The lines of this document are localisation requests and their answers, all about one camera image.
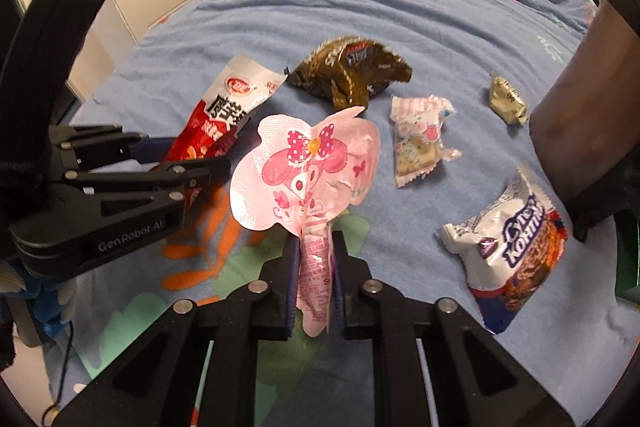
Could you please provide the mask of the red white snack packet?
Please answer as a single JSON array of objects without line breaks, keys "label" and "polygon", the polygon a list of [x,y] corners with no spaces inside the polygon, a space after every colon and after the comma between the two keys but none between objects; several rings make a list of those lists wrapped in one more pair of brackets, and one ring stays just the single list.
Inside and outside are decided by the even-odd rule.
[{"label": "red white snack packet", "polygon": [[232,57],[198,101],[163,162],[224,157],[286,75],[245,55]]}]

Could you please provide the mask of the white blue wafer packet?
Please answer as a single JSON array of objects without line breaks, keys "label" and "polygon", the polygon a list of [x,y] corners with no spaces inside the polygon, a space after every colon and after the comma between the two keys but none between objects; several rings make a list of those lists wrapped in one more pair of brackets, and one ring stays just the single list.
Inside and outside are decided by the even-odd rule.
[{"label": "white blue wafer packet", "polygon": [[567,229],[526,168],[476,216],[438,231],[458,256],[485,329],[504,332],[561,259]]}]

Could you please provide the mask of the pink cartoon snack packet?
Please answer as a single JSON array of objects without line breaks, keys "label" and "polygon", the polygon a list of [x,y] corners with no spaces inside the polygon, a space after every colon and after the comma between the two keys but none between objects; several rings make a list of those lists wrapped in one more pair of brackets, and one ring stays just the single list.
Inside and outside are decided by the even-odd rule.
[{"label": "pink cartoon snack packet", "polygon": [[333,289],[331,223],[370,191],[378,168],[378,127],[349,107],[311,126],[272,115],[258,124],[260,143],[235,167],[234,219],[250,231],[281,225],[299,238],[296,307],[310,337],[329,325]]}]

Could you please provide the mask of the dark brown snack bag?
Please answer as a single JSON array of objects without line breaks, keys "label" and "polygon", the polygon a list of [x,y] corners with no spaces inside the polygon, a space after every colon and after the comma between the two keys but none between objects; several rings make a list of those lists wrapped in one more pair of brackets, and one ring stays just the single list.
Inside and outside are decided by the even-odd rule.
[{"label": "dark brown snack bag", "polygon": [[286,81],[335,110],[361,106],[394,82],[407,83],[412,68],[388,46],[375,40],[345,36],[326,40],[294,70],[284,70]]}]

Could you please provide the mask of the pink white candy packet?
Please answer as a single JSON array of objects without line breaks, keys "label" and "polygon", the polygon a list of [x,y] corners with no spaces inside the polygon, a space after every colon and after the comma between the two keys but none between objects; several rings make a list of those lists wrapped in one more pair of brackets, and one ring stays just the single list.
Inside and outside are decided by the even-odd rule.
[{"label": "pink white candy packet", "polygon": [[442,96],[399,98],[390,101],[390,120],[394,124],[395,183],[404,187],[424,178],[443,161],[453,161],[462,153],[442,143],[442,125],[456,113]]}]

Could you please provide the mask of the small gold candy packet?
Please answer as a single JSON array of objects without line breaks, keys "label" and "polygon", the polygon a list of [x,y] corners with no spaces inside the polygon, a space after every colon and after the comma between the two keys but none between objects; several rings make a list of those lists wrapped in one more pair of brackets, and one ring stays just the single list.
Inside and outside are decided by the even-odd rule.
[{"label": "small gold candy packet", "polygon": [[491,75],[488,104],[509,126],[526,124],[527,106],[506,78],[496,74]]}]

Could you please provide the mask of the blue cartoon bed sheet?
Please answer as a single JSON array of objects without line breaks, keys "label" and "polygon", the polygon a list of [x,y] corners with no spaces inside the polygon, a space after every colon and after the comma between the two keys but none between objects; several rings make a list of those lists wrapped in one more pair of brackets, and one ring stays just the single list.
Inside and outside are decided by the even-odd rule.
[{"label": "blue cartoon bed sheet", "polygon": [[[421,301],[449,297],[576,425],[614,389],[639,317],[614,294],[616,230],[585,242],[542,171],[531,112],[570,64],[593,0],[194,0],[150,30],[78,110],[168,138],[171,161],[223,153],[181,230],[130,225],[74,282],[43,350],[62,411],[178,300],[226,303],[286,243],[293,330],[258,346],[255,426],[373,424],[371,345],[332,298],[337,243]],[[144,239],[124,257],[118,247]]]}]

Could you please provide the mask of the black steel electric kettle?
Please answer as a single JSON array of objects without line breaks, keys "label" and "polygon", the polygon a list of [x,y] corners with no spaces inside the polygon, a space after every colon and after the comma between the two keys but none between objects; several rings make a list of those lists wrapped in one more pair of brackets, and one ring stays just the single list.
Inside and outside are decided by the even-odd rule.
[{"label": "black steel electric kettle", "polygon": [[615,213],[639,211],[638,0],[601,0],[529,134],[579,242]]}]

